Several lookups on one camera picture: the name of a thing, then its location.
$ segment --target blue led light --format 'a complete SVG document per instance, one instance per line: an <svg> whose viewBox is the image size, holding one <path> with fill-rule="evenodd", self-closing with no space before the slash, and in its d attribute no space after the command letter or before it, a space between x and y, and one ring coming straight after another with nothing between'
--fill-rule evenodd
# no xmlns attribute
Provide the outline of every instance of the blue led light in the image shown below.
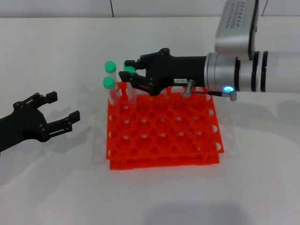
<svg viewBox="0 0 300 225"><path fill-rule="evenodd" d="M230 87L230 86L226 86L224 87L224 91L233 91L233 87Z"/></svg>

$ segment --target test tube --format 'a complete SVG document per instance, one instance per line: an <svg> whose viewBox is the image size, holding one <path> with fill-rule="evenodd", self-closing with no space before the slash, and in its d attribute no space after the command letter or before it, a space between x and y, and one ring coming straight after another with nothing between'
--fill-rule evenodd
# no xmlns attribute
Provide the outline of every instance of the test tube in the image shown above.
<svg viewBox="0 0 300 225"><path fill-rule="evenodd" d="M107 76L106 78L104 78L103 86L107 90L109 102L112 105L117 105L119 101L119 92L114 78L111 76Z"/></svg>
<svg viewBox="0 0 300 225"><path fill-rule="evenodd" d="M113 61L107 61L104 65L105 71L108 73L108 76L111 76L114 79L114 82L117 84L117 66Z"/></svg>
<svg viewBox="0 0 300 225"><path fill-rule="evenodd" d="M124 66L124 71L127 71L131 74L134 74L135 73L135 68ZM131 104L136 104L136 97L137 97L136 89L133 88L131 86L131 83L129 83L129 82L127 83L127 97L128 97L128 101Z"/></svg>

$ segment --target green cap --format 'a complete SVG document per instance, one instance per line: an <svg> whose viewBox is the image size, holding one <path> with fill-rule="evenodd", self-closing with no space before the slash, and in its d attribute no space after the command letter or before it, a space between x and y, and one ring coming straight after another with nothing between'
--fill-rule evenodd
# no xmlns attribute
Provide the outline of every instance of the green cap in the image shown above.
<svg viewBox="0 0 300 225"><path fill-rule="evenodd" d="M126 67L124 66L124 71L129 72L131 74L135 73L135 68L134 67Z"/></svg>
<svg viewBox="0 0 300 225"><path fill-rule="evenodd" d="M117 66L113 61L107 61L104 65L105 71L109 74L112 74L113 72L116 72Z"/></svg>
<svg viewBox="0 0 300 225"><path fill-rule="evenodd" d="M114 78L111 77L111 76L107 76L106 78L103 79L103 86L106 88L106 89L111 89L115 86L115 81L114 81Z"/></svg>

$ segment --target white table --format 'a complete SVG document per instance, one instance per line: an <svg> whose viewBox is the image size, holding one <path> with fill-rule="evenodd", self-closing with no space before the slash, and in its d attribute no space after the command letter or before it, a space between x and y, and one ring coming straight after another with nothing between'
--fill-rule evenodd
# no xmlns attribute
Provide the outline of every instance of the white table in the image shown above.
<svg viewBox="0 0 300 225"><path fill-rule="evenodd" d="M57 91L48 121L79 110L72 133L0 157L1 225L298 225L300 96L215 98L219 165L110 171L104 63L168 47L213 52L219 18L1 19L0 117ZM258 50L300 51L300 17L260 18Z"/></svg>

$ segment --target test tube rack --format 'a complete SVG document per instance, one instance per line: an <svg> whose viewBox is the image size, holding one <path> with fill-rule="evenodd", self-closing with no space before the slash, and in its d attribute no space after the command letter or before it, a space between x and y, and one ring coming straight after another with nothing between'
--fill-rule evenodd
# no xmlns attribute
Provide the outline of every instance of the test tube rack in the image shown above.
<svg viewBox="0 0 300 225"><path fill-rule="evenodd" d="M108 101L106 159L111 170L219 163L223 144L213 99L167 88L165 94L128 101L119 82L118 105Z"/></svg>

